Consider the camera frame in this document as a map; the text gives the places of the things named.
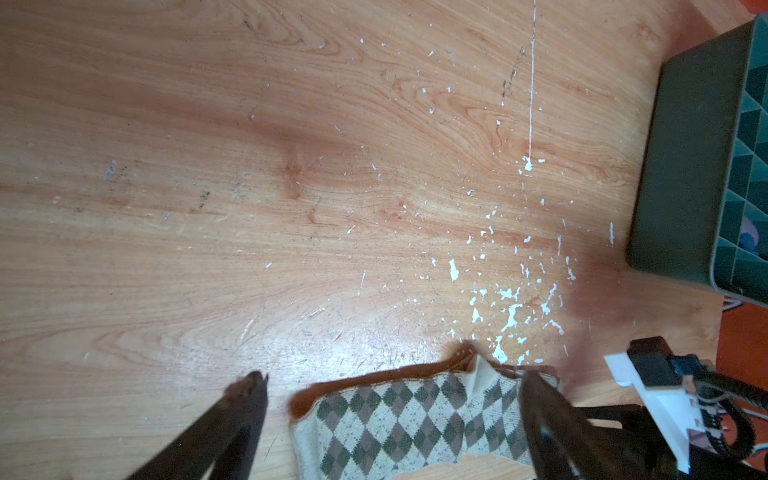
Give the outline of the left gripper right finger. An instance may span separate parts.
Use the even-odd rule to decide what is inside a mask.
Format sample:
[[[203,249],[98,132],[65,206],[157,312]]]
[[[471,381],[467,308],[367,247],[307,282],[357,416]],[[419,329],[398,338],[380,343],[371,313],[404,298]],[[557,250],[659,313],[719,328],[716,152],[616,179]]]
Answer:
[[[649,479],[601,429],[610,420],[589,420],[538,371],[522,376],[518,394],[522,424],[538,479]]]

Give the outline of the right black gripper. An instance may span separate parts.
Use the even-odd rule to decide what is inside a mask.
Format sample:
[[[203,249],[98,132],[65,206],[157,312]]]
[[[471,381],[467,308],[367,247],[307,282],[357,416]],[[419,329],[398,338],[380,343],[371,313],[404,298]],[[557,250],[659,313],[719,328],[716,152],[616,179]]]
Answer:
[[[580,407],[589,420],[610,420],[618,428],[601,430],[617,444],[625,457],[643,467],[654,479],[765,479],[767,473],[734,461],[709,449],[708,440],[701,447],[690,446],[690,470],[677,469],[677,461],[645,407],[614,405]]]

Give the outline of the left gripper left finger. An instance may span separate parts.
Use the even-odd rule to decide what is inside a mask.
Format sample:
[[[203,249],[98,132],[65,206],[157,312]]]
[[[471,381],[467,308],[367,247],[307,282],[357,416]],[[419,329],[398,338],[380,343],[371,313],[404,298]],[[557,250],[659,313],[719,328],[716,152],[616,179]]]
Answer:
[[[252,371],[229,385],[223,396],[132,479],[247,479],[268,408],[268,380]]]

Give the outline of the beige argyle sock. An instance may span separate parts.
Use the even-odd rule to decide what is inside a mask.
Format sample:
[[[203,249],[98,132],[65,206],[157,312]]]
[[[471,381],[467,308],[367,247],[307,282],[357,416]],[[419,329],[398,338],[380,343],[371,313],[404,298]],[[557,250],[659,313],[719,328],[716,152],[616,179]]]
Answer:
[[[518,400],[527,367],[474,348],[332,382],[290,400],[302,479],[393,479],[467,454],[531,464]]]

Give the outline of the green plastic divider tray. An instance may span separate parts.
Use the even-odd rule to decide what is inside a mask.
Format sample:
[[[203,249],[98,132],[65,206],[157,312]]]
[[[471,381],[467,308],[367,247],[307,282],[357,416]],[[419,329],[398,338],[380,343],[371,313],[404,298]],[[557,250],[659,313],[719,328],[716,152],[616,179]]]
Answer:
[[[758,255],[738,246],[743,216]],[[663,64],[627,261],[767,304],[766,14]]]

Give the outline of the purple sock with yellow cuff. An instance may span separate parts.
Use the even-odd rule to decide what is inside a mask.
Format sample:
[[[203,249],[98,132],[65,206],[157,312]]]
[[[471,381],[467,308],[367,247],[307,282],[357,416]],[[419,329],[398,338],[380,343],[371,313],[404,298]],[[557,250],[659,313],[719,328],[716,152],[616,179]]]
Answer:
[[[759,245],[760,233],[757,226],[747,216],[743,216],[740,225],[738,246],[753,255],[758,255]]]

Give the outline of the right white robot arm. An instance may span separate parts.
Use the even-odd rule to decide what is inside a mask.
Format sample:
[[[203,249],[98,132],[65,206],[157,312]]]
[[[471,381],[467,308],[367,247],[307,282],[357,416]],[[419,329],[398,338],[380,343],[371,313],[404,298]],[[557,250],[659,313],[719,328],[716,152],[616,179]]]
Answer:
[[[605,358],[617,384],[634,389],[640,405],[582,407],[590,421],[613,421],[602,431],[652,479],[765,479],[750,465],[757,432],[737,401],[735,383],[694,355],[631,353]]]

